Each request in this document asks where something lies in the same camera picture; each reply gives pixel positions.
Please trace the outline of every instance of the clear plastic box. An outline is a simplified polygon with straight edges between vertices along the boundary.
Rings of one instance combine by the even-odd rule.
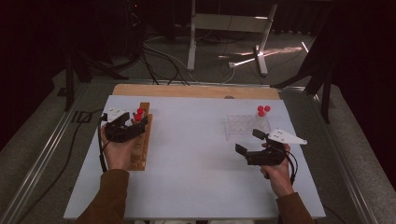
[[[271,126],[267,116],[258,120],[254,115],[228,115],[225,122],[225,135],[227,141],[230,138],[250,137],[253,129],[258,129],[264,133],[271,132]]]

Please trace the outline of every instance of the brown jacket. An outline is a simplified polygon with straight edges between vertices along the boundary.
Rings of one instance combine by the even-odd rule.
[[[76,223],[123,223],[128,179],[129,173],[123,170],[102,174],[98,193]],[[276,202],[283,224],[315,223],[298,193],[278,198]]]

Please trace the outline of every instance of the metal stand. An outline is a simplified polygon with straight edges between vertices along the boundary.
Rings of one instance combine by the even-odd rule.
[[[254,47],[253,51],[255,54],[256,62],[260,69],[260,74],[262,76],[266,76],[268,74],[263,50],[271,30],[271,25],[274,20],[277,4],[273,4],[271,6],[271,11],[267,18],[257,18],[230,15],[199,14],[195,12],[195,0],[191,1],[191,39],[189,59],[187,62],[187,69],[189,71],[193,71],[195,65],[195,29],[210,29],[262,33],[262,42],[260,43],[260,45]]]

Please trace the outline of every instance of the wooden strip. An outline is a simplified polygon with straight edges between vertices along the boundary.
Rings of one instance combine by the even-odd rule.
[[[265,99],[279,100],[276,89],[267,87],[212,87],[119,84],[113,95],[167,96],[196,98]]]
[[[132,149],[131,164],[128,168],[129,171],[144,171],[147,165],[152,115],[149,113],[149,103],[140,103],[139,107],[145,110],[145,117],[148,117],[148,124],[146,126],[146,132],[140,134],[139,140]]]

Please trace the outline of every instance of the hand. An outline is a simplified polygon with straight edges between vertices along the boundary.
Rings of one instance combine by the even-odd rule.
[[[290,152],[290,146],[284,144],[287,152]],[[290,182],[289,161],[285,158],[279,165],[262,166],[261,172],[264,176],[270,176],[271,188],[274,194],[280,198],[294,192]]]
[[[128,166],[131,163],[132,148],[134,148],[134,144],[136,144],[139,137],[123,143],[108,142],[105,134],[105,126],[106,125],[102,126],[101,128],[101,138],[103,146],[106,146],[105,157],[108,170],[128,170]]]

